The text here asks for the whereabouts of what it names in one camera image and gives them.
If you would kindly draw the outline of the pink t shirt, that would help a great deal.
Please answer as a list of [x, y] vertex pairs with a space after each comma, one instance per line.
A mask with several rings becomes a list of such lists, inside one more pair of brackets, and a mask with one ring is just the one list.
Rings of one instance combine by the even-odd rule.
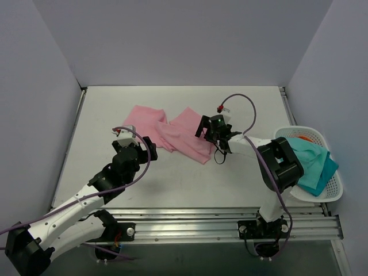
[[168, 121], [164, 110], [136, 105], [123, 125], [133, 125], [138, 134], [148, 136], [158, 148], [168, 152], [178, 151], [205, 164], [211, 159], [213, 146], [203, 135], [195, 136], [200, 121], [201, 116], [189, 107]]

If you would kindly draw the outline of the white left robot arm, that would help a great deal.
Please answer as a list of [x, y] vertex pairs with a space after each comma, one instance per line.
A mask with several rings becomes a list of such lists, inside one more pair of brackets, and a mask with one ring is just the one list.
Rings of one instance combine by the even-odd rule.
[[141, 142], [122, 138], [112, 143], [111, 163], [80, 191], [56, 209], [28, 223], [6, 229], [5, 255], [20, 275], [40, 275], [62, 253], [93, 239], [112, 240], [117, 221], [102, 209], [141, 178], [143, 164], [158, 158], [156, 144], [146, 136]]

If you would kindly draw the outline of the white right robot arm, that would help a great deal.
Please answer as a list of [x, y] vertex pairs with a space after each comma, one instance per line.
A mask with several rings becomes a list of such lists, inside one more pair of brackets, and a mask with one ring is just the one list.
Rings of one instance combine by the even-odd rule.
[[259, 139], [233, 132], [222, 114], [203, 115], [195, 133], [212, 143], [225, 156], [238, 154], [258, 161], [264, 184], [269, 189], [266, 202], [259, 208], [256, 219], [240, 225], [244, 239], [285, 239], [290, 236], [292, 216], [285, 196], [304, 175], [304, 169], [289, 142], [281, 137]]

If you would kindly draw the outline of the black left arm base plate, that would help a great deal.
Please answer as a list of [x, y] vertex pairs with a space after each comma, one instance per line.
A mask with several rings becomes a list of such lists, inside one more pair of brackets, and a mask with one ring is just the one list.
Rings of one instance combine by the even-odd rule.
[[136, 224], [132, 222], [110, 225], [105, 228], [100, 237], [93, 239], [93, 241], [112, 243], [132, 242], [135, 239], [135, 228]]

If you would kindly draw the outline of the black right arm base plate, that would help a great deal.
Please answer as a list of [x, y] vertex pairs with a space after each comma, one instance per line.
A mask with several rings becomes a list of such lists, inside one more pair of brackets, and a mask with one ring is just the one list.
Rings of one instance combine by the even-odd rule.
[[289, 232], [288, 223], [283, 218], [273, 222], [264, 219], [240, 220], [237, 222], [241, 239], [285, 239]]

